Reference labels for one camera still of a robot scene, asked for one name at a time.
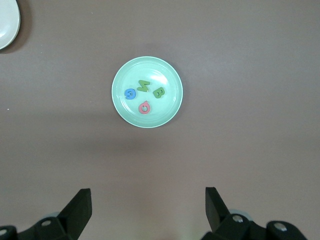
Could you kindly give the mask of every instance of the screw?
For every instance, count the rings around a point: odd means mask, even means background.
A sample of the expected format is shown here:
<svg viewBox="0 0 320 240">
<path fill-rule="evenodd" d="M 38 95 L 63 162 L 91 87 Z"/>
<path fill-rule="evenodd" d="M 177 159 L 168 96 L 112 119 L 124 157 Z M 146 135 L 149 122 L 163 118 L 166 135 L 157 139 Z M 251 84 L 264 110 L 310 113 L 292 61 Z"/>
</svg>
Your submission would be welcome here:
<svg viewBox="0 0 320 240">
<path fill-rule="evenodd" d="M 42 227 L 45 227 L 45 226 L 48 226 L 51 224 L 51 221 L 50 220 L 47 220 L 47 221 L 44 221 L 43 223 L 41 223 L 41 226 Z"/>
<path fill-rule="evenodd" d="M 237 223 L 243 223 L 244 222 L 243 218 L 241 216 L 239 216 L 239 215 L 234 215 L 232 217 L 232 219 Z"/>
<path fill-rule="evenodd" d="M 0 236 L 5 235 L 8 232 L 7 229 L 0 230 Z"/>
<path fill-rule="evenodd" d="M 280 231 L 282 231 L 282 232 L 287 231 L 286 226 L 283 225 L 281 222 L 276 222 L 276 223 L 274 224 L 274 226 L 275 226 L 276 229 L 278 229 L 278 230 L 280 230 Z"/>
</svg>

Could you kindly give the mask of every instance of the brown table surface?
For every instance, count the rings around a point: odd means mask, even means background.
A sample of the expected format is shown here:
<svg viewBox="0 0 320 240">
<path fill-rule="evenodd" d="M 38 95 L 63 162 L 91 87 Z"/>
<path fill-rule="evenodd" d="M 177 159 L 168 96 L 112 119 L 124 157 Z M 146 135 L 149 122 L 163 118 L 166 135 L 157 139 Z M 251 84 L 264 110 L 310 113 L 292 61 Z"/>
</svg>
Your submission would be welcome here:
<svg viewBox="0 0 320 240">
<path fill-rule="evenodd" d="M 81 240 L 198 240 L 205 187 L 256 223 L 320 235 L 320 1 L 18 0 L 0 51 L 0 226 L 22 231 L 91 188 Z M 155 56 L 184 97 L 144 129 L 118 69 Z"/>
</svg>

